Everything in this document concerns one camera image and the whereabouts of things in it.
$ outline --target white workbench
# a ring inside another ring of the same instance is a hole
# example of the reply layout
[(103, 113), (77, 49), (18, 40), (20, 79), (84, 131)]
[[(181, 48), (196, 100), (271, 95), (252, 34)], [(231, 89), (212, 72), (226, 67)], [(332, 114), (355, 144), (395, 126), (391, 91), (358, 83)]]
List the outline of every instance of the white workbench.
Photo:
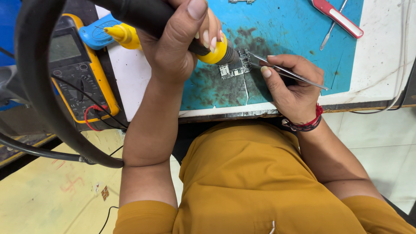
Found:
[[(407, 48), (407, 68), (404, 89), (416, 56), (416, 4), (412, 3), (409, 18), (409, 34), (404, 38), (409, 0), (364, 0), (360, 28), (364, 36), (357, 41), (352, 69), (351, 87), (348, 92), (319, 97), (320, 105), (345, 104), (391, 100), (398, 93), (398, 83), (404, 64), (405, 40)], [(97, 7), (99, 18), (109, 12)], [(151, 76), (151, 68), (142, 51), (127, 50), (113, 43), (107, 46), (114, 75), (117, 80), (124, 111), (131, 121), (143, 98), (144, 90)], [(228, 114), (237, 112), (266, 113), (276, 108), (270, 102), (222, 107), (203, 110), (180, 111), (180, 117)]]

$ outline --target circuit board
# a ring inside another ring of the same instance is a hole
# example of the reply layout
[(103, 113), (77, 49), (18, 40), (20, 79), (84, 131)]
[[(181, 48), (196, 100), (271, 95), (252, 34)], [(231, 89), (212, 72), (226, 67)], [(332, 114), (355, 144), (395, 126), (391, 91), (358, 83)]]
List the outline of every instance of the circuit board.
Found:
[(222, 79), (231, 78), (231, 77), (238, 76), (243, 73), (247, 73), (251, 71), (250, 64), (247, 62), (244, 62), (244, 61), (251, 62), (250, 54), (248, 53), (247, 49), (244, 50), (243, 54), (239, 50), (237, 52), (240, 56), (240, 61), (238, 61), (235, 64), (226, 64), (226, 65), (218, 66), (220, 70), (220, 76)]

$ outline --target hand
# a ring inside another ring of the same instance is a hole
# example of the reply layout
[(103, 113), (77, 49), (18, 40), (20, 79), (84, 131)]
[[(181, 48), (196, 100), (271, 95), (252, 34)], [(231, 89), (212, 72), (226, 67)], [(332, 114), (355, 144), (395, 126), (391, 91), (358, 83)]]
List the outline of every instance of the hand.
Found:
[[(298, 55), (269, 55), (270, 64), (291, 68), (292, 71), (315, 83), (324, 83), (324, 71), (309, 60)], [(262, 75), (273, 96), (275, 106), (282, 115), (294, 124), (306, 124), (316, 118), (316, 103), (320, 88), (302, 81), (287, 86), (271, 67), (262, 67)]]
[(183, 84), (197, 63), (195, 54), (188, 51), (195, 35), (201, 30), (211, 32), (221, 27), (218, 27), (219, 21), (210, 23), (206, 0), (169, 0), (169, 3), (177, 10), (166, 24), (162, 37), (157, 40), (140, 30), (137, 35), (152, 68), (152, 77), (168, 85)]
[[(174, 8), (177, 8), (180, 4), (187, 1), (188, 0), (169, 0), (169, 3)], [(204, 22), (196, 33), (195, 38), (198, 39), (198, 42), (205, 46), (205, 48), (210, 49), (212, 53), (215, 51), (217, 42), (225, 42), (221, 22), (210, 8), (208, 8), (208, 14), (205, 16)]]

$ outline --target fingernail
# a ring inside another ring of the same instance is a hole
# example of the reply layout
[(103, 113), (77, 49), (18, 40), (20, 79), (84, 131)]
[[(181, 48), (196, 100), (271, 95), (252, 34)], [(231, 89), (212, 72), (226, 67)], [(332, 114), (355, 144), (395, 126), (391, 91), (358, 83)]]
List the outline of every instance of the fingernail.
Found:
[(191, 0), (188, 4), (188, 12), (192, 18), (199, 20), (207, 11), (208, 4), (205, 0)]
[(220, 39), (221, 39), (221, 42), (225, 44), (224, 33), (222, 30), (220, 30)]
[(214, 37), (211, 40), (211, 46), (209, 47), (209, 49), (211, 50), (212, 53), (214, 53), (216, 46), (217, 46), (217, 37)]
[(208, 35), (208, 30), (205, 30), (204, 31), (204, 33), (202, 34), (202, 38), (203, 38), (203, 40), (204, 40), (204, 42), (203, 42), (203, 44), (204, 44), (204, 46), (205, 46), (205, 48), (209, 48), (209, 42), (208, 42), (208, 40), (209, 40), (209, 35)]
[(263, 66), (260, 71), (264, 78), (269, 78), (272, 75), (272, 71), (270, 71), (269, 67)]

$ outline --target digital multimeter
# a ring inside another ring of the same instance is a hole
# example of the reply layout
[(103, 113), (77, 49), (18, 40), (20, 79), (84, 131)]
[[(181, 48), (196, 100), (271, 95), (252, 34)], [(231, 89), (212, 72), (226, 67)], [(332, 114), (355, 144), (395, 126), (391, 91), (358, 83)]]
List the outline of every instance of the digital multimeter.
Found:
[[(62, 14), (55, 26), (49, 50), (49, 69), (51, 74), (77, 86), (101, 106), (108, 106), (111, 115), (119, 108), (108, 84), (101, 64), (93, 49), (86, 46), (78, 34), (83, 27), (80, 18), (72, 14)], [(94, 103), (82, 93), (58, 80), (52, 79), (69, 112), (78, 123), (85, 123), (84, 113)], [(109, 117), (105, 112), (89, 112), (88, 122)]]

